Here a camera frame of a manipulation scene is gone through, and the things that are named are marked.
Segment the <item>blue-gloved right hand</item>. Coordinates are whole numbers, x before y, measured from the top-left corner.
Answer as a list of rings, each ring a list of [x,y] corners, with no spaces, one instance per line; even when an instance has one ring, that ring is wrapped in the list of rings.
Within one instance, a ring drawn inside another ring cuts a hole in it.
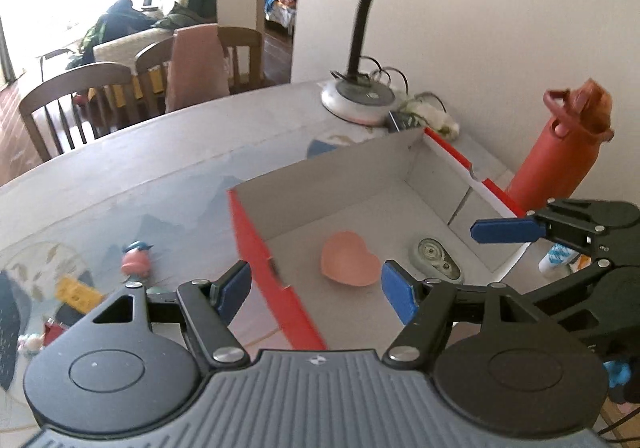
[[[608,387],[624,386],[631,378],[631,369],[628,362],[621,360],[605,361],[603,364],[608,372]]]

